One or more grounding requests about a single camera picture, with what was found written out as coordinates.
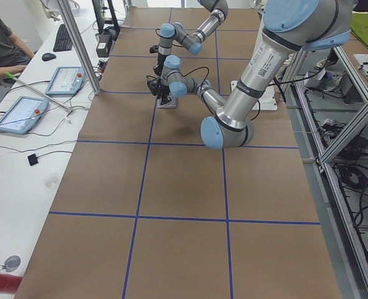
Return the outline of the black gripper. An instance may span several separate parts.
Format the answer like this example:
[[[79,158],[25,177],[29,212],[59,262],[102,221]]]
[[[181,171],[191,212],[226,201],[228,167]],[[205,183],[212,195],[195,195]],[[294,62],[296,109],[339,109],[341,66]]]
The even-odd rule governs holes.
[[[157,98],[159,98],[159,103],[158,103],[159,106],[163,106],[164,104],[169,105],[170,102],[172,101],[170,97],[169,89],[159,91]]]
[[[158,53],[157,64],[156,66],[154,66],[154,72],[161,72],[163,70],[165,59],[166,59],[166,55]]]

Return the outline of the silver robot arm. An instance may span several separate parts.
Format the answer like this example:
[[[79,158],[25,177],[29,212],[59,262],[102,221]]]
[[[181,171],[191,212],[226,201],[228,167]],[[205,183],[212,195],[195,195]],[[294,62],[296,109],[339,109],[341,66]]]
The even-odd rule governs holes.
[[[228,15],[226,1],[200,1],[211,14],[192,34],[180,23],[164,23],[157,45],[158,64],[154,71],[161,92],[174,98],[197,94],[212,115],[201,123],[201,138],[213,150],[247,145],[254,127],[248,118],[256,102],[292,53],[330,49],[345,44],[351,33],[353,1],[268,1],[263,11],[261,43],[229,98],[224,100],[207,80],[187,78],[180,72],[181,61],[171,53],[177,41],[191,54],[202,49],[205,39]]]
[[[224,21],[228,15],[228,4],[225,0],[198,1],[210,15],[194,33],[189,34],[181,23],[163,23],[160,26],[159,42],[150,48],[150,53],[157,53],[157,64],[153,67],[156,75],[161,75],[163,64],[172,52],[173,42],[177,41],[192,55],[197,55],[202,49],[202,43]]]

